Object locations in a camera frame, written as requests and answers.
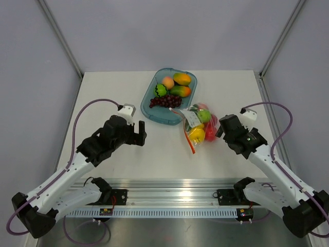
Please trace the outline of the red apple front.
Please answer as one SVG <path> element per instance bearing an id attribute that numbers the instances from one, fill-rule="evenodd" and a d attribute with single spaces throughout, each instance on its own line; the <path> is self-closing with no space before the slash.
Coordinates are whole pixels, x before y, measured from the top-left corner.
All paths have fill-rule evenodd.
<path id="1" fill-rule="evenodd" d="M 216 127 L 218 125 L 218 118 L 215 115 L 211 115 L 211 120 L 209 121 L 209 124 L 213 127 Z"/>

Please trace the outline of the green guava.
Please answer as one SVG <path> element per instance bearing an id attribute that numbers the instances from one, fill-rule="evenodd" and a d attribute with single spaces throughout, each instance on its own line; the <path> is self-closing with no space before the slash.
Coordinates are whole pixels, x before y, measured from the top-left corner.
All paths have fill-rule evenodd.
<path id="1" fill-rule="evenodd" d="M 207 123 L 211 120 L 211 113 L 208 110 L 200 109 L 197 111 L 197 117 L 201 123 Z"/>

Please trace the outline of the yellow lemon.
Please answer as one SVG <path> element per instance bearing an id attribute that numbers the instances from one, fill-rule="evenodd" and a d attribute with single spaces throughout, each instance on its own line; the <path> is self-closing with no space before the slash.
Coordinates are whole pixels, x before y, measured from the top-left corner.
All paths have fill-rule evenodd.
<path id="1" fill-rule="evenodd" d="M 189 133 L 189 139 L 194 143 L 201 143 L 205 139 L 205 131 L 202 128 L 193 128 Z"/>

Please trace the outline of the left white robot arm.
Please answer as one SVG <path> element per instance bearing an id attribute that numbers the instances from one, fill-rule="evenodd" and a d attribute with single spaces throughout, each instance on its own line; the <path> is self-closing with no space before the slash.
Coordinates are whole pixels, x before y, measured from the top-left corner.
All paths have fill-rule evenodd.
<path id="1" fill-rule="evenodd" d="M 94 178 L 90 184 L 65 195 L 83 175 L 92 171 L 120 146 L 143 146 L 147 137 L 144 121 L 134 125 L 122 116 L 113 115 L 102 128 L 86 138 L 69 160 L 68 165 L 55 172 L 43 184 L 28 194 L 18 192 L 11 199 L 15 216 L 33 238 L 46 235 L 67 214 L 84 205 L 105 205 L 113 201 L 112 187 L 105 179 Z"/>

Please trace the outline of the green cucumber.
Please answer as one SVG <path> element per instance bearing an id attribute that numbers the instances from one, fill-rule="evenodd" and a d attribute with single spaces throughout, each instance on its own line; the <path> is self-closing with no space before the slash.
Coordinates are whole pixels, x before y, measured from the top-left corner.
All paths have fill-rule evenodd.
<path id="1" fill-rule="evenodd" d="M 197 125 L 193 124 L 192 126 L 189 124 L 187 120 L 184 123 L 184 129 L 186 132 L 190 132 L 193 128 L 197 127 Z"/>

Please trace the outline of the clear zip top bag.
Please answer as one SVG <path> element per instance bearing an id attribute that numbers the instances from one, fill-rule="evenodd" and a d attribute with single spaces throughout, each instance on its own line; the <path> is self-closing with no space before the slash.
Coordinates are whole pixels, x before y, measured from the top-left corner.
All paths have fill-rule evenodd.
<path id="1" fill-rule="evenodd" d="M 189 133 L 190 132 L 186 132 L 185 129 L 184 129 L 185 120 L 187 120 L 191 126 L 193 124 L 195 124 L 195 125 L 197 125 L 197 128 L 202 128 L 204 131 L 207 128 L 207 126 L 211 126 L 211 125 L 209 124 L 209 122 L 207 122 L 207 123 L 201 123 L 199 121 L 199 119 L 197 117 L 197 111 L 199 111 L 199 109 L 196 108 L 196 107 L 194 107 L 193 105 L 191 105 L 191 106 L 189 106 L 188 108 L 185 108 L 185 109 L 180 109 L 178 111 L 175 111 L 173 108 L 169 108 L 169 110 L 172 111 L 173 113 L 177 114 L 178 116 L 180 116 L 182 118 L 184 136 L 185 136 L 185 138 L 187 140 L 187 143 L 188 143 L 188 145 L 189 145 L 189 147 L 191 149 L 192 154 L 195 154 L 196 148 L 198 146 L 202 145 L 202 143 L 207 142 L 207 141 L 204 140 L 201 143 L 194 143 L 193 141 L 191 141 L 189 139 Z M 218 125 L 215 128 L 218 130 L 219 127 L 220 127 L 220 124 L 218 122 Z"/>

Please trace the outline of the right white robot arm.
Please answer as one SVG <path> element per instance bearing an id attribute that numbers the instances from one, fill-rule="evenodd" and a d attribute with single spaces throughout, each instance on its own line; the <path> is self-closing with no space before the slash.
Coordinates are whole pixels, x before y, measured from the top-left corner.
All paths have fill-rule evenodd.
<path id="1" fill-rule="evenodd" d="M 246 177 L 233 186 L 234 200 L 240 204 L 256 203 L 282 218 L 296 237 L 303 238 L 328 220 L 328 193 L 317 192 L 302 182 L 279 158 L 258 129 L 245 128 L 238 116 L 219 119 L 216 133 L 237 155 L 256 165 L 278 188 L 274 192 L 263 188 L 255 179 Z"/>

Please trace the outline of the red apple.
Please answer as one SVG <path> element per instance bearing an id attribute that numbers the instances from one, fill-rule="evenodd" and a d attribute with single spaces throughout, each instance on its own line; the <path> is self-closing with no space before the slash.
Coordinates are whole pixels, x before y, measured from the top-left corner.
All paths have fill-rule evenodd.
<path id="1" fill-rule="evenodd" d="M 213 142 L 216 139 L 217 129 L 212 126 L 207 126 L 205 129 L 205 141 Z"/>
<path id="2" fill-rule="evenodd" d="M 218 118 L 215 115 L 211 115 L 211 120 L 209 121 L 209 124 L 213 127 L 216 127 L 218 125 Z"/>

